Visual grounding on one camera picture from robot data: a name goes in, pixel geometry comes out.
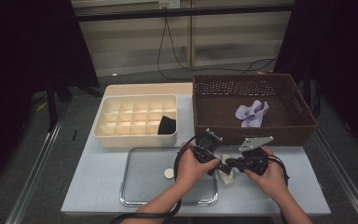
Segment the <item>metal tray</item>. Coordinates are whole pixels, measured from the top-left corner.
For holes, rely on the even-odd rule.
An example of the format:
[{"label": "metal tray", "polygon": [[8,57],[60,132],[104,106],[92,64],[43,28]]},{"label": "metal tray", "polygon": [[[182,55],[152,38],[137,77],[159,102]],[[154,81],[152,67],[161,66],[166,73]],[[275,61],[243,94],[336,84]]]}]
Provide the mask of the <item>metal tray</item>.
[{"label": "metal tray", "polygon": [[[127,206],[140,206],[162,193],[174,179],[164,171],[173,168],[178,147],[135,147],[129,152],[120,201]],[[184,205],[211,205],[217,201],[215,175],[205,175],[182,199]]]}]

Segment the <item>dark background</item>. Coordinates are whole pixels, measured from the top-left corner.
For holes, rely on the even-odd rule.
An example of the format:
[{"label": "dark background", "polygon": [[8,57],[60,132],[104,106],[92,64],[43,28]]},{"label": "dark background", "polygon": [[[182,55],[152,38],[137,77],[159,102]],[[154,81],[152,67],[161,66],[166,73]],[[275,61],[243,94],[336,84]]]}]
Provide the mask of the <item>dark background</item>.
[{"label": "dark background", "polygon": [[358,1],[296,1],[275,72],[316,80],[358,133]]},{"label": "dark background", "polygon": [[60,16],[75,16],[69,0],[0,0],[0,167],[17,144],[31,96],[52,78],[99,86],[78,23],[54,19]]}]

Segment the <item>wall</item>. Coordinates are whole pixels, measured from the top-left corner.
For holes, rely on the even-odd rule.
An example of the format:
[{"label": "wall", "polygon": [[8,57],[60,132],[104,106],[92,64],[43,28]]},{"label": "wall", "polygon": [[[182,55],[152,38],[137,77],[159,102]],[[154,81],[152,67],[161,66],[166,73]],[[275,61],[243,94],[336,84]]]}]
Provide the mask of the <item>wall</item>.
[{"label": "wall", "polygon": [[[76,14],[158,9],[158,1],[72,1]],[[234,7],[293,3],[280,1],[181,1],[181,7]],[[172,42],[183,66],[246,63],[278,55],[290,12],[168,18]],[[158,69],[165,20],[81,22],[98,77]],[[179,68],[166,30],[159,64]]]}]

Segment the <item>purple cloth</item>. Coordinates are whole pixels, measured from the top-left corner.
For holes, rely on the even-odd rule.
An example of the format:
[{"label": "purple cloth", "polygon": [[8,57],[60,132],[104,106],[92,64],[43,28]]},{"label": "purple cloth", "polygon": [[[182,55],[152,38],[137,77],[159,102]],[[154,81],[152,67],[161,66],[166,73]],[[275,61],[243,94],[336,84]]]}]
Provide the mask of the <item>purple cloth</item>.
[{"label": "purple cloth", "polygon": [[242,128],[254,127],[259,128],[263,122],[263,116],[269,110],[269,105],[264,102],[264,107],[260,101],[255,100],[251,106],[240,105],[235,112],[237,119],[243,119]]}]

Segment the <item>black cable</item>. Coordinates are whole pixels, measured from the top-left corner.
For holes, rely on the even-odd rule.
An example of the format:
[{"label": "black cable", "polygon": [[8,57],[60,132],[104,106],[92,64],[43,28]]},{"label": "black cable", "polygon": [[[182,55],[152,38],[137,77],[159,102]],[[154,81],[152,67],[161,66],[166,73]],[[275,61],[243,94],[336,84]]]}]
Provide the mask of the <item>black cable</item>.
[{"label": "black cable", "polygon": [[[193,136],[192,138],[190,138],[184,146],[181,147],[181,149],[178,152],[178,155],[176,156],[174,165],[173,165],[173,177],[176,180],[177,177],[177,173],[178,173],[178,168],[179,168],[179,161],[182,158],[183,154],[185,153],[185,151],[187,150],[188,145],[191,143],[191,141],[193,141],[197,136]],[[182,205],[182,199],[179,200],[175,207],[173,208],[173,210],[171,210],[170,212],[167,213],[123,213],[120,214],[118,216],[116,216],[115,218],[113,218],[113,220],[110,222],[110,224],[116,224],[116,223],[121,223],[121,221],[123,221],[126,218],[165,218],[165,217],[173,217],[174,215],[176,215],[176,213],[179,212],[179,209]]]},{"label": "black cable", "polygon": [[268,155],[268,160],[276,162],[281,166],[284,182],[286,183],[286,186],[289,186],[289,178],[290,177],[289,177],[289,175],[287,175],[286,167],[284,166],[284,164],[281,161],[281,159],[279,159],[277,156],[274,156],[274,155]]},{"label": "black cable", "polygon": [[[165,22],[164,22],[164,30],[162,32],[162,37],[161,37],[161,42],[159,44],[159,49],[158,49],[158,60],[157,60],[157,66],[158,66],[158,71],[159,73],[167,78],[167,79],[172,79],[172,80],[191,80],[191,78],[173,78],[173,77],[166,77],[160,67],[159,67],[159,58],[160,58],[160,54],[161,54],[161,48],[162,48],[162,43],[163,43],[163,40],[164,40],[164,36],[165,36],[165,31],[167,30],[168,28],[168,34],[170,36],[170,40],[171,40],[171,48],[172,48],[172,52],[173,52],[173,56],[175,57],[175,60],[176,62],[185,70],[187,71],[191,71],[191,72],[199,72],[199,71],[208,71],[208,70],[223,70],[223,71],[235,71],[235,72],[240,72],[239,75],[241,74],[245,74],[247,72],[253,72],[253,71],[257,71],[257,70],[260,70],[260,69],[263,69],[265,67],[267,67],[270,63],[272,63],[273,61],[275,61],[278,56],[272,58],[272,59],[260,59],[260,60],[257,60],[257,61],[254,61],[252,62],[249,67],[245,70],[243,69],[234,69],[234,68],[220,68],[220,67],[210,67],[210,68],[188,68],[188,67],[184,67],[178,60],[177,58],[177,55],[176,55],[176,51],[175,51],[175,48],[174,48],[174,44],[173,44],[173,40],[172,40],[172,34],[171,34],[171,29],[170,29],[170,25],[168,24],[168,20],[167,18],[164,18]],[[259,68],[256,68],[256,69],[252,69],[251,70],[251,67],[255,64],[255,63],[258,63],[258,62],[261,62],[261,61],[269,61],[267,64],[263,65],[262,67],[259,67]]]}]

